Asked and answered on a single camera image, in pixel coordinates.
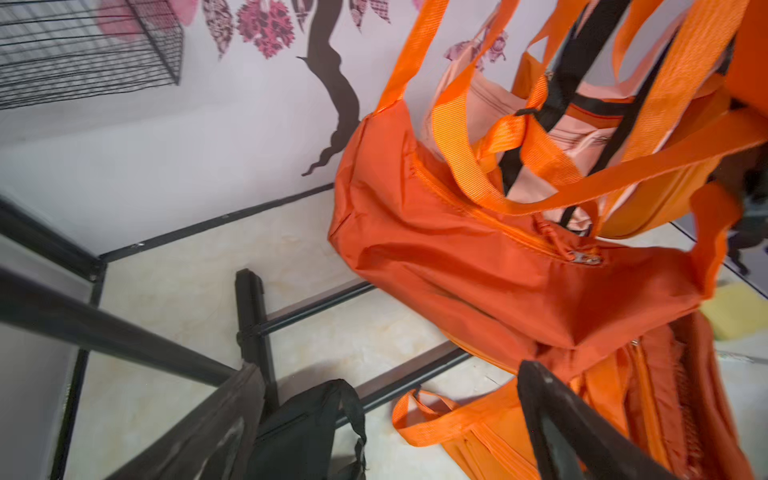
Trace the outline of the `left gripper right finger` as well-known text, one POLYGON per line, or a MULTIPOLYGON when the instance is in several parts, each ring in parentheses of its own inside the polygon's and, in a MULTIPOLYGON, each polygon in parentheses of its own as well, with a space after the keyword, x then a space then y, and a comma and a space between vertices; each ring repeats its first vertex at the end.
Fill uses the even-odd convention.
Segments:
POLYGON ((518 396, 543 479, 672 479, 542 364, 524 361, 518 396))

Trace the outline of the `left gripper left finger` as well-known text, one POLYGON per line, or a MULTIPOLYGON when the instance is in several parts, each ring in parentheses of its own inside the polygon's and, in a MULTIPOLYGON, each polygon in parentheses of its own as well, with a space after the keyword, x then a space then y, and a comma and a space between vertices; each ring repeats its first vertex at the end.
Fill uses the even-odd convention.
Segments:
POLYGON ((245 364, 111 479, 242 479, 254 449, 265 383, 245 364))

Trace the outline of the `dark orange backpack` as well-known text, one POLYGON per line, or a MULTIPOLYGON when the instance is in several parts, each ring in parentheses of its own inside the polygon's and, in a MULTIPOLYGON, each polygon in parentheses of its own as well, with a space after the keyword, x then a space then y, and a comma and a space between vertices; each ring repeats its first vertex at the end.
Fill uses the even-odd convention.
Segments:
POLYGON ((467 140, 486 177, 514 202, 553 194, 541 175, 525 167, 519 148, 484 155, 480 143, 500 118, 534 118, 541 110, 569 38, 566 22, 588 2, 557 5, 540 33, 548 42, 543 60, 525 57, 512 89, 486 80, 477 68, 517 9, 514 1, 502 2, 446 73, 418 138, 404 97, 447 8, 443 1, 426 2, 336 178, 329 239, 344 261, 453 342, 509 371, 537 360, 572 377, 696 311, 713 294, 728 232, 742 213, 708 176, 727 157, 767 141, 767 97, 758 89, 755 65, 767 50, 766 3, 696 1, 676 18, 679 29, 634 129, 619 161, 606 169, 671 149, 684 168, 599 198, 594 214, 575 205, 544 214, 572 231, 606 234, 605 243, 566 241, 551 230, 539 248, 504 235, 434 234, 401 221, 379 200, 358 207, 349 195, 356 173, 369 180, 398 172, 406 132, 446 161, 447 150, 434 137, 435 105, 469 65, 474 75, 466 96, 467 140))

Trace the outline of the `salmon pink sling bag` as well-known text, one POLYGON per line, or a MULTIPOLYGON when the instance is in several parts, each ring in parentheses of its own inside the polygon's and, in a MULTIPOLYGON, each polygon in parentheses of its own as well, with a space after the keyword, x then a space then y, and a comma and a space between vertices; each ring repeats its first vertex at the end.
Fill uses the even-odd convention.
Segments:
POLYGON ((545 230, 551 230, 566 241, 603 244, 606 234, 558 226, 545 218, 545 212, 575 205, 594 214, 599 198, 673 176, 685 166, 678 150, 671 149, 586 177, 532 116, 507 115, 481 141, 481 152, 489 155, 493 148, 519 148, 525 167, 541 175, 554 191, 533 203, 509 200, 486 177, 467 140, 466 96, 473 75, 474 67, 469 65, 435 105, 434 137, 446 148, 446 161, 437 159, 406 132, 398 172, 380 173, 369 180, 356 173, 349 195, 359 208, 370 208, 379 200, 401 221, 434 234, 504 235, 539 248, 545 230))

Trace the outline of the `black sling bag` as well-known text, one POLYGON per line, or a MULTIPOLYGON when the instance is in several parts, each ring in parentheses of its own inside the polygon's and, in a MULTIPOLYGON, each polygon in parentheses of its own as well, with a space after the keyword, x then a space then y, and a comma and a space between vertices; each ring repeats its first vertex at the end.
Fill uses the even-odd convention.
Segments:
POLYGON ((617 163, 640 111, 677 34, 676 19, 647 52, 634 76, 603 92, 584 83, 588 71, 610 38, 614 53, 631 44, 653 14, 656 2, 589 1, 577 9, 560 56, 548 80, 548 98, 534 118, 585 176, 617 163))

